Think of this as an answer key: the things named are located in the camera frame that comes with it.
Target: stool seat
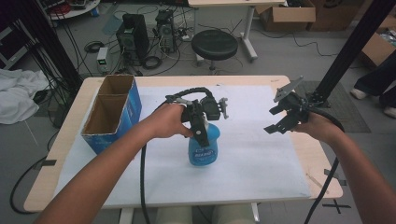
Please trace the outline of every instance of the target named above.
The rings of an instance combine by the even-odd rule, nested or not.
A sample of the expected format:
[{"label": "stool seat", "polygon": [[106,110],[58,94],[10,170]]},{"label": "stool seat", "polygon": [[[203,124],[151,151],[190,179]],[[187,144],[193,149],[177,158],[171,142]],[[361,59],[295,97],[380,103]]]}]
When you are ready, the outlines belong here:
[{"label": "stool seat", "polygon": [[192,38],[191,46],[195,53],[211,61],[229,59],[238,51],[235,37],[221,30],[205,30],[198,33]]}]

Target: open cardboard box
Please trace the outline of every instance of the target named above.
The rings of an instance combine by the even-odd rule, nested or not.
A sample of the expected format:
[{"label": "open cardboard box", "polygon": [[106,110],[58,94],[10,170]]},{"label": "open cardboard box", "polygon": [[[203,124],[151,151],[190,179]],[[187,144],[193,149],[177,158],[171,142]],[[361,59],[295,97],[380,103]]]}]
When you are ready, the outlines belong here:
[{"label": "open cardboard box", "polygon": [[265,31],[303,31],[309,22],[316,20],[315,6],[309,0],[303,3],[304,7],[256,6],[256,12]]},{"label": "open cardboard box", "polygon": [[308,24],[309,31],[343,31],[358,14],[364,0],[311,0],[316,9],[315,22]]},{"label": "open cardboard box", "polygon": [[393,45],[378,34],[385,31],[387,28],[396,31],[395,17],[387,16],[384,19],[378,27],[377,33],[373,34],[358,56],[358,58],[369,67],[379,66],[394,50],[396,50]]},{"label": "open cardboard box", "polygon": [[99,154],[139,121],[141,109],[133,76],[106,76],[81,136]]}]

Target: black pole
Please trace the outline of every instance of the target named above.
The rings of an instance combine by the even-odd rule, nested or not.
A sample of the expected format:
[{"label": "black pole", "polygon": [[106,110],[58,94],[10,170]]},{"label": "black pole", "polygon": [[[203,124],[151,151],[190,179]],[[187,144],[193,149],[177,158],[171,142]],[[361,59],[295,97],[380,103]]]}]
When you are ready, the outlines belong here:
[{"label": "black pole", "polygon": [[309,102],[324,103],[332,93],[341,77],[358,56],[381,22],[395,6],[396,0],[374,0],[355,30],[346,41],[329,71],[310,95]]}]

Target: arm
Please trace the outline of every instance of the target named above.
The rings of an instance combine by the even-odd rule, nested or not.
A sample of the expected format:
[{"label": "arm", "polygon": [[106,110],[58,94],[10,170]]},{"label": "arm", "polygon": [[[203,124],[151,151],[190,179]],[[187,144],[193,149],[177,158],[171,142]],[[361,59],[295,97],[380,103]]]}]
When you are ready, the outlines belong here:
[{"label": "arm", "polygon": [[311,113],[294,128],[328,144],[340,161],[363,223],[393,223],[396,194],[356,143],[329,120]]},{"label": "arm", "polygon": [[140,148],[153,138],[192,132],[180,122],[184,106],[165,104],[90,161],[49,203],[35,223],[91,223]]}]

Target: shoe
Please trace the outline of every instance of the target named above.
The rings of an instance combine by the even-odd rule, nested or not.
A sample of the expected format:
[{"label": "shoe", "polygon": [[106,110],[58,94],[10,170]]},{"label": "shoe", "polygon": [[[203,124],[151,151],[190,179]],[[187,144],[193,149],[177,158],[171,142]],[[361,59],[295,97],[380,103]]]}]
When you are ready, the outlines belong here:
[{"label": "shoe", "polygon": [[352,94],[353,97],[355,97],[358,100],[361,100],[369,95],[366,92],[360,91],[358,89],[353,89],[352,91],[350,91],[350,94]]},{"label": "shoe", "polygon": [[396,108],[387,106],[384,109],[384,114],[390,116],[393,119],[396,119]]}]

